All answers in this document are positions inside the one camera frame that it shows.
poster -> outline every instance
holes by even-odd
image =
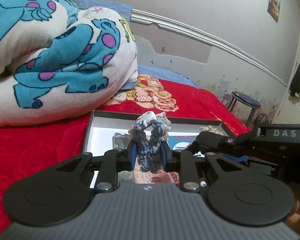
[[[268,0],[268,13],[278,22],[281,0]]]

red bedsheet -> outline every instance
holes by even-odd
[[[140,77],[138,87],[124,94],[124,99],[117,95],[108,106],[99,109],[142,114],[149,109],[160,113],[166,108],[167,116],[221,119],[234,134],[249,131],[206,90]],[[0,128],[0,232],[10,224],[2,206],[2,195],[7,187],[80,153],[89,116],[32,127]]]

metal screw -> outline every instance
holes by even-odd
[[[187,190],[197,190],[200,185],[196,182],[186,182],[185,184],[183,184],[183,187]]]
[[[110,190],[112,185],[109,182],[100,182],[97,184],[97,189],[99,190]]]

gray ribbed grip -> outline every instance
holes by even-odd
[[[0,240],[293,240],[284,223],[264,228],[231,224],[213,213],[196,193],[175,184],[122,184],[98,194],[73,220],[49,228],[13,223]]]

blanket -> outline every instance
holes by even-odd
[[[82,115],[137,79],[127,20],[71,0],[0,0],[0,126]]]
[[[119,91],[98,109],[131,114],[165,111],[167,117],[223,121],[236,136],[250,131],[211,92],[148,74],[139,74],[134,89]]]
[[[235,134],[250,130],[206,90],[149,75],[139,75],[137,87],[145,88],[152,100],[135,88],[126,94],[118,93],[99,110],[142,114],[150,106],[156,113],[162,112],[159,108],[166,107],[168,117],[222,120]],[[2,195],[7,187],[80,153],[89,116],[36,126],[0,128],[0,232],[10,224],[2,206]]]

